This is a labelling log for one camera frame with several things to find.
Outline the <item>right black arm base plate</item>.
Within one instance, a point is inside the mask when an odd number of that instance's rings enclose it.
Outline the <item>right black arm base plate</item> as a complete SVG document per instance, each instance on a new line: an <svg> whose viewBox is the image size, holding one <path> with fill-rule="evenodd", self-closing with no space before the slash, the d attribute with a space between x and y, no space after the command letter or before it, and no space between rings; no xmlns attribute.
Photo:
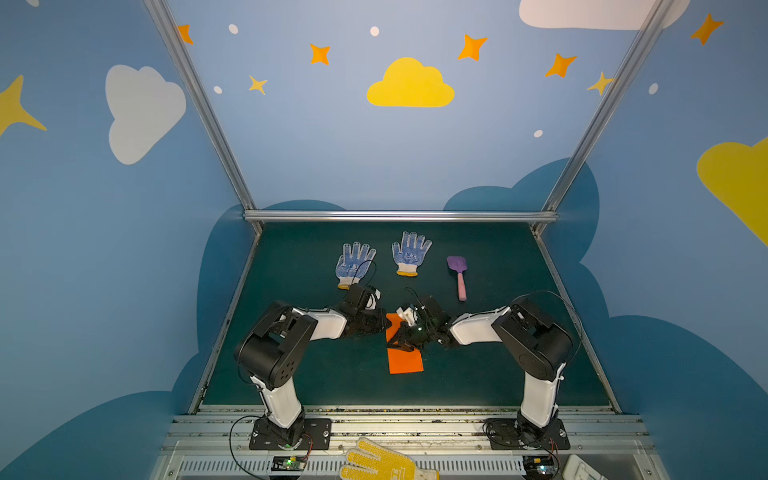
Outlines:
<svg viewBox="0 0 768 480"><path fill-rule="evenodd" d="M493 450L569 450L563 422L555 417L547 426L537 427L524 418L490 418L482 431Z"/></svg>

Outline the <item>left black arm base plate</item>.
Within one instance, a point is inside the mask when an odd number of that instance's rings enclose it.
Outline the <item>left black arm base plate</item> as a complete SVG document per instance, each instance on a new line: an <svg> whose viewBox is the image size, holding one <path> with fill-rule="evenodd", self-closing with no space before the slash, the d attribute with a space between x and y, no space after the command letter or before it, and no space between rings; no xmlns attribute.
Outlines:
<svg viewBox="0 0 768 480"><path fill-rule="evenodd" d="M290 427L282 428L261 417L254 423L248 448L252 451L328 450L331 431L329 418L299 417Z"/></svg>

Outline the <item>orange square paper sheet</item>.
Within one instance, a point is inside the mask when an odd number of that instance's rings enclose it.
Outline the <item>orange square paper sheet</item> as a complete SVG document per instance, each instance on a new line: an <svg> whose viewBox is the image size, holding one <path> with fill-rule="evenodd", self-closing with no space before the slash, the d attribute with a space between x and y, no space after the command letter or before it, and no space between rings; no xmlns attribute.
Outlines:
<svg viewBox="0 0 768 480"><path fill-rule="evenodd" d="M392 323L385 333L386 341L389 342L397 333L403 319L396 313L388 313L387 319ZM387 358L391 375L420 373L424 371L423 359L419 350L406 352L388 347Z"/></svg>

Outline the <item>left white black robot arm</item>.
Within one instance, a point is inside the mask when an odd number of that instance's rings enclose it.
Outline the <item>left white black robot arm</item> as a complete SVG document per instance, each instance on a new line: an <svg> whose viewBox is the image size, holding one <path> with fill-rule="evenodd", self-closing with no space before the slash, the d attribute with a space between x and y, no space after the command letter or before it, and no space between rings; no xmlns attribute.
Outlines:
<svg viewBox="0 0 768 480"><path fill-rule="evenodd" d="M342 301L324 309L303 309L276 301L235 348L240 371L248 374L265 406L254 422L252 451L326 450L328 419L306 419L293 377L312 341L375 335L391 325L380 306L381 292L354 284Z"/></svg>

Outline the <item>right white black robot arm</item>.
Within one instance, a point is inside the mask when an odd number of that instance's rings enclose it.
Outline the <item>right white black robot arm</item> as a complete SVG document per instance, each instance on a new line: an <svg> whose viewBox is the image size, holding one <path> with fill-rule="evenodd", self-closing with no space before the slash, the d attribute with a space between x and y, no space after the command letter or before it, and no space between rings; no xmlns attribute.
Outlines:
<svg viewBox="0 0 768 480"><path fill-rule="evenodd" d="M514 418L488 419L485 435L494 449L549 450L571 447L559 418L557 394L575 342L568 331L522 295L500 308L450 317L431 297L400 308L401 320L387 348L407 353L430 343L446 347L501 343L523 370L524 390Z"/></svg>

